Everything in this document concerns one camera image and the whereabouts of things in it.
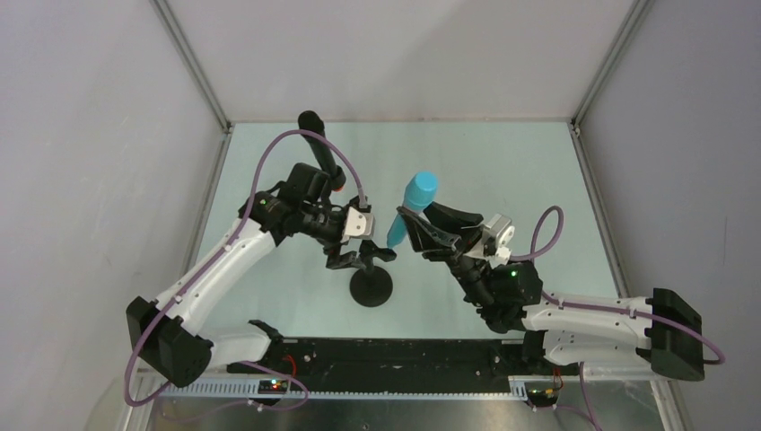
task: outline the enclosure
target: enclosure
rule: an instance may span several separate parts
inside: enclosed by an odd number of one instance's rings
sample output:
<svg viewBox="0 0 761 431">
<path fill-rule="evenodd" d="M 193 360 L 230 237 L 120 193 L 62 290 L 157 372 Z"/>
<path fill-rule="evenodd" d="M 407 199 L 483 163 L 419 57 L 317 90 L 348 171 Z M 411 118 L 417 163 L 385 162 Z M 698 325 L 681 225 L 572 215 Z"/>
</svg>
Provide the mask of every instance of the enclosure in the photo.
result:
<svg viewBox="0 0 761 431">
<path fill-rule="evenodd" d="M 667 287 L 702 315 L 727 364 L 700 383 L 588 369 L 603 429 L 755 428 L 761 352 L 738 334 L 754 333 L 761 300 L 759 2 L 32 1 L 0 20 L 3 429 L 591 429 L 527 407 L 522 385 L 547 380 L 530 375 L 498 397 L 316 393 L 292 412 L 234 407 L 184 425 L 162 413 L 235 399 L 220 385 L 245 374 L 124 403 L 127 305 L 214 247 L 265 147 L 303 110 L 326 120 L 362 177 L 376 236 L 427 170 L 437 202 L 510 217 L 516 254 L 542 212 L 562 207 L 563 235 L 537 259 L 545 288 L 626 298 Z M 284 141 L 261 183 L 311 163 L 308 148 Z M 336 200 L 356 191 L 349 181 Z M 490 331 L 443 265 L 409 241 L 395 250 L 380 264 L 393 293 L 368 309 L 349 294 L 351 272 L 325 270 L 311 239 L 288 239 L 207 324 L 520 342 Z M 162 382 L 144 367 L 131 389 Z M 579 379 L 566 383 L 559 404 L 585 409 Z"/>
</svg>

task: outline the black handle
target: black handle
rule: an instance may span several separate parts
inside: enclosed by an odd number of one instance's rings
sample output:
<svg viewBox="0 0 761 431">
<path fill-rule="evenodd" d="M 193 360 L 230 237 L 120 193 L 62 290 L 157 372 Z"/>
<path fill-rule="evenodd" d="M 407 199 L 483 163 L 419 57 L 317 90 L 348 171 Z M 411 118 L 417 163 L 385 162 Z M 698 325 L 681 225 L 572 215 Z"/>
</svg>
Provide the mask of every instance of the black handle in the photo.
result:
<svg viewBox="0 0 761 431">
<path fill-rule="evenodd" d="M 309 130 L 320 136 L 325 137 L 325 123 L 319 118 L 313 110 L 306 110 L 299 115 L 299 128 Z M 320 169 L 327 172 L 330 176 L 330 188 L 339 191 L 346 184 L 346 176 L 340 166 L 336 165 L 336 159 L 327 145 L 321 143 L 312 136 L 305 136 L 304 139 L 311 147 L 314 158 L 317 159 Z"/>
</svg>

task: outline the round black base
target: round black base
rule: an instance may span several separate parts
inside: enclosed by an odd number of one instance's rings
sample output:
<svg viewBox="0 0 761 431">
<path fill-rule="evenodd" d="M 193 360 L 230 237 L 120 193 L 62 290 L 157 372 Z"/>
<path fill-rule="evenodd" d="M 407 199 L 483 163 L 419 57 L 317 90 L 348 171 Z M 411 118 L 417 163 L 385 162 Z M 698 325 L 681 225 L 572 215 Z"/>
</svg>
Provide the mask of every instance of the round black base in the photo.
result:
<svg viewBox="0 0 761 431">
<path fill-rule="evenodd" d="M 375 267 L 370 274 L 360 269 L 352 276 L 349 292 L 358 304 L 377 307 L 389 300 L 393 286 L 391 276 L 385 269 Z"/>
</svg>

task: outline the metal frame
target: metal frame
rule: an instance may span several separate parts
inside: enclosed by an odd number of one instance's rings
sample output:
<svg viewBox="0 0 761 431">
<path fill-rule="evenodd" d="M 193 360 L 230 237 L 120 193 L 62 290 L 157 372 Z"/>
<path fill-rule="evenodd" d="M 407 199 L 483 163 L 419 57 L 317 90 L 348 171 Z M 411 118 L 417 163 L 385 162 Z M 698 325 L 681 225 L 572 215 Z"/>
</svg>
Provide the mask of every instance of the metal frame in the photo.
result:
<svg viewBox="0 0 761 431">
<path fill-rule="evenodd" d="M 182 274 L 188 272 L 190 268 L 196 264 L 198 252 L 201 248 L 201 240 L 204 237 L 203 233 L 206 229 L 206 223 L 209 221 L 209 212 L 214 203 L 214 194 L 219 185 L 219 178 L 222 176 L 222 168 L 224 167 L 224 160 L 227 158 L 227 150 L 230 148 L 230 140 L 232 139 L 232 131 L 234 128 L 235 126 L 232 126 L 230 131 L 223 135 L 219 152 L 214 157 L 214 169 L 209 176 L 209 183 L 206 186 L 206 191 L 204 191 L 204 200 L 196 219 L 196 230 L 193 232 L 190 244 L 188 245 L 188 250 L 185 253 L 185 260 L 183 260 L 182 264 Z"/>
<path fill-rule="evenodd" d="M 164 394 L 172 398 L 259 398 L 296 399 L 303 398 L 302 391 L 289 391 L 284 395 L 261 395 L 258 393 L 259 381 L 267 379 L 264 374 L 245 374 L 243 376 L 201 377 L 184 388 L 170 387 Z M 363 392 L 345 394 L 342 392 L 310 391 L 310 400 L 516 400 L 525 401 L 529 397 L 526 385 L 522 381 L 510 379 L 510 391 L 499 393 L 389 393 Z"/>
<path fill-rule="evenodd" d="M 582 103 L 579 104 L 579 107 L 573 114 L 571 123 L 575 126 L 581 125 L 586 119 L 590 106 L 597 99 L 603 85 L 618 65 L 626 48 L 629 46 L 629 42 L 634 38 L 637 30 L 639 30 L 645 15 L 650 11 L 653 3 L 655 2 L 652 0 L 634 0 L 632 3 L 632 7 L 629 8 L 624 22 L 618 29 L 618 33 L 616 33 L 616 37 L 613 39 L 613 43 L 605 55 L 602 66 L 600 66 L 598 72 L 592 78 L 592 82 L 582 98 Z"/>
<path fill-rule="evenodd" d="M 196 230 L 188 247 L 188 252 L 186 253 L 184 269 L 187 270 L 193 265 L 193 262 L 197 258 L 201 238 L 203 236 L 202 232 L 206 227 L 209 211 L 214 200 L 214 194 L 222 174 L 224 160 L 230 146 L 230 141 L 232 138 L 232 123 L 225 115 L 222 105 L 214 94 L 214 90 L 206 78 L 206 75 L 204 74 L 204 71 L 199 64 L 195 53 L 190 47 L 188 39 L 184 31 L 181 29 L 177 17 L 171 10 L 168 0 L 151 0 L 151 3 L 154 6 L 156 13 L 161 19 L 162 24 L 167 30 L 170 38 L 172 39 L 172 42 L 175 44 L 175 47 L 177 48 L 183 63 L 188 68 L 188 72 L 190 73 L 194 82 L 197 84 L 199 90 L 202 93 L 202 96 L 213 112 L 221 130 L 225 134 L 219 149 L 219 153 L 216 156 L 214 170 L 212 171 L 208 187 L 205 191 L 201 210 L 198 214 Z M 595 74 L 590 86 L 582 98 L 582 102 L 574 112 L 572 120 L 569 124 L 569 132 L 573 140 L 573 147 L 576 152 L 577 159 L 579 160 L 579 165 L 582 171 L 582 177 L 584 178 L 585 186 L 589 193 L 593 214 L 595 215 L 598 224 L 600 238 L 603 241 L 603 248 L 608 258 L 610 271 L 614 277 L 614 283 L 620 296 L 629 296 L 625 271 L 620 264 L 621 260 L 619 258 L 613 233 L 611 232 L 610 224 L 608 222 L 607 212 L 605 206 L 603 205 L 600 190 L 595 180 L 594 173 L 590 167 L 589 156 L 581 139 L 581 125 L 583 125 L 583 122 L 587 118 L 587 115 L 590 111 L 590 107 L 597 99 L 601 89 L 604 87 L 612 72 L 620 62 L 625 53 L 625 49 L 628 47 L 636 31 L 641 26 L 645 15 L 647 12 L 649 12 L 653 3 L 654 2 L 652 0 L 634 0 L 629 12 L 626 15 L 626 18 L 624 19 L 624 22 L 622 23 L 616 37 L 610 46 L 610 49 L 608 50 L 608 53 L 606 54 L 605 60 L 603 61 L 598 72 Z M 523 382 L 546 380 L 537 376 L 525 377 L 525 379 L 518 377 L 516 380 Z M 601 379 L 600 377 L 592 377 L 592 379 L 605 380 Z M 137 375 L 133 381 L 134 395 L 138 396 L 138 398 L 143 398 L 143 396 L 156 389 L 160 383 L 160 380 L 160 378 L 156 377 L 150 372 L 148 374 Z M 667 430 L 693 429 L 685 409 L 684 402 L 681 399 L 681 392 L 678 387 L 678 383 L 658 380 L 652 381 L 651 385 L 653 395 L 655 396 L 660 416 L 663 421 L 663 426 Z M 118 429 L 120 431 L 145 429 L 150 418 L 150 411 L 152 407 L 153 404 L 149 403 L 141 408 L 126 409 L 122 415 L 122 425 Z"/>
<path fill-rule="evenodd" d="M 201 95 L 204 96 L 204 100 L 206 100 L 209 108 L 214 113 L 214 117 L 216 118 L 217 123 L 219 123 L 219 127 L 224 133 L 227 133 L 230 130 L 230 121 L 224 114 L 222 105 L 216 98 L 214 89 L 212 89 L 208 78 L 206 78 L 204 69 L 202 69 L 200 63 L 198 63 L 196 54 L 190 47 L 188 38 L 185 36 L 185 32 L 182 30 L 182 27 L 179 26 L 177 17 L 171 10 L 169 3 L 167 0 L 151 0 L 151 4 L 156 10 L 156 14 L 159 16 L 159 19 L 162 21 L 164 28 L 169 33 L 171 41 L 174 43 L 179 56 L 182 58 L 182 62 L 185 63 L 185 66 L 188 68 L 190 77 L 193 78 L 193 81 L 196 82 L 198 89 L 201 91 Z"/>
</svg>

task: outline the black stand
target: black stand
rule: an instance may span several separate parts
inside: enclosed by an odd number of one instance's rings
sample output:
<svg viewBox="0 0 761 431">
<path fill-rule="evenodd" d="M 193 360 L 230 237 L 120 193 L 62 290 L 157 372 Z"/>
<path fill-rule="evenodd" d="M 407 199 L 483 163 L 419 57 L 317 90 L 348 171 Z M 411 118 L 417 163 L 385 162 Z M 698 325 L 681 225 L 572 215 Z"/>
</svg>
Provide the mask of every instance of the black stand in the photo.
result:
<svg viewBox="0 0 761 431">
<path fill-rule="evenodd" d="M 372 272 L 360 269 L 352 276 L 349 292 L 354 300 L 365 307 L 383 305 L 391 298 L 394 283 L 391 276 L 383 268 L 375 268 Z"/>
<path fill-rule="evenodd" d="M 394 260 L 397 253 L 390 249 L 380 249 L 372 241 L 362 241 L 359 248 L 363 268 L 357 270 L 349 283 L 349 292 L 354 300 L 365 307 L 383 305 L 391 297 L 394 283 L 391 275 L 383 268 L 378 268 L 372 258 L 385 262 Z"/>
</svg>

